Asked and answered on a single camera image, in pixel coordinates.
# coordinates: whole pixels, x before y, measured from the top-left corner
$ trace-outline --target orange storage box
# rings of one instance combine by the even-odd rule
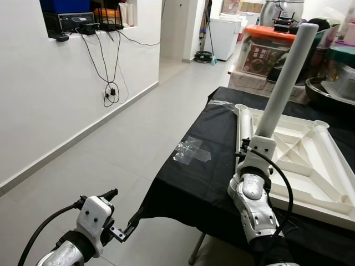
[[[290,50],[295,37],[293,34],[275,32],[271,27],[245,27],[236,70],[268,76],[274,65]]]

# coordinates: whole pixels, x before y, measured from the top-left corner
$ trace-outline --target metal pot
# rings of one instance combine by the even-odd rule
[[[297,24],[303,14],[303,4],[305,0],[266,0],[260,12],[260,25],[273,27],[272,19],[278,17],[280,11],[286,11],[290,15],[295,13],[293,19]]]

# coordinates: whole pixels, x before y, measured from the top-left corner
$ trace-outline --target table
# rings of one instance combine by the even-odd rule
[[[267,103],[263,96],[224,87],[212,93],[208,102],[210,100],[245,104],[261,110]],[[287,103],[283,114],[329,123],[329,133],[354,171],[355,126],[349,123],[349,117],[292,102]],[[172,218],[249,250],[240,214],[227,194],[229,180],[235,172],[236,123],[236,115],[228,108],[207,104],[182,142],[188,137],[202,140],[200,149],[209,151],[211,160],[192,159],[186,165],[174,160],[176,151],[173,151],[155,177],[135,219]],[[282,219],[280,214],[276,214],[279,220]],[[288,223],[284,232],[294,229],[286,234],[286,239],[298,264],[355,265],[355,232],[297,214],[292,214],[290,221],[293,225]]]

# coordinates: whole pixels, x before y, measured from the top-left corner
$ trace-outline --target white plastic tray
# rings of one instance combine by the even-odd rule
[[[249,110],[255,133],[263,111]],[[316,128],[320,125],[324,134]],[[276,141],[272,159],[290,181],[294,213],[355,231],[355,202],[348,196],[355,195],[355,175],[327,127],[325,122],[282,115],[272,137]],[[273,205],[286,209],[285,183],[277,171],[270,178]]]

